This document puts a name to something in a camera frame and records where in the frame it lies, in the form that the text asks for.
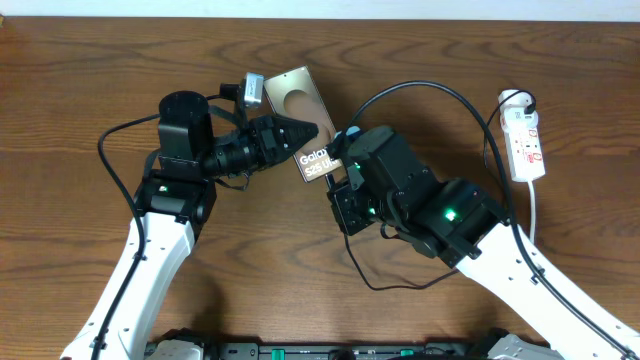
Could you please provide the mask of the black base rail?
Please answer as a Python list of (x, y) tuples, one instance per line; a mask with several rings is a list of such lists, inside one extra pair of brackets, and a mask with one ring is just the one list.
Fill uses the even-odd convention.
[(472, 343), (436, 339), (412, 343), (267, 343), (258, 338), (212, 338), (185, 328), (149, 342), (145, 360), (377, 360), (377, 359), (559, 359), (546, 346), (531, 344), (504, 329), (492, 329)]

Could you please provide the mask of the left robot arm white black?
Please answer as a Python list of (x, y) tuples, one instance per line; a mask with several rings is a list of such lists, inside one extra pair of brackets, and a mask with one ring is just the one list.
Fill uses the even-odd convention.
[(227, 112), (193, 91), (164, 97), (154, 118), (160, 146), (125, 200), (132, 212), (123, 253), (64, 359), (141, 359), (168, 288), (190, 255), (225, 178), (278, 165), (315, 138), (312, 122), (246, 116), (241, 88)]

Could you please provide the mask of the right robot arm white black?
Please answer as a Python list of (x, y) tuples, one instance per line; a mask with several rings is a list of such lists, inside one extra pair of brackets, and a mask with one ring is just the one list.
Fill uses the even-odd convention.
[(636, 359), (639, 333), (590, 298), (462, 178), (441, 182), (388, 126), (350, 128), (329, 146), (347, 175), (327, 193), (340, 231), (379, 222), (483, 286), (565, 359)]

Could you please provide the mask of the white power strip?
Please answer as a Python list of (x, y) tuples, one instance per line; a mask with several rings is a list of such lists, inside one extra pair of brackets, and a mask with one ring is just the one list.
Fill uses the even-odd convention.
[(511, 178), (515, 182), (533, 182), (546, 174), (533, 96), (507, 89), (500, 93), (498, 101)]

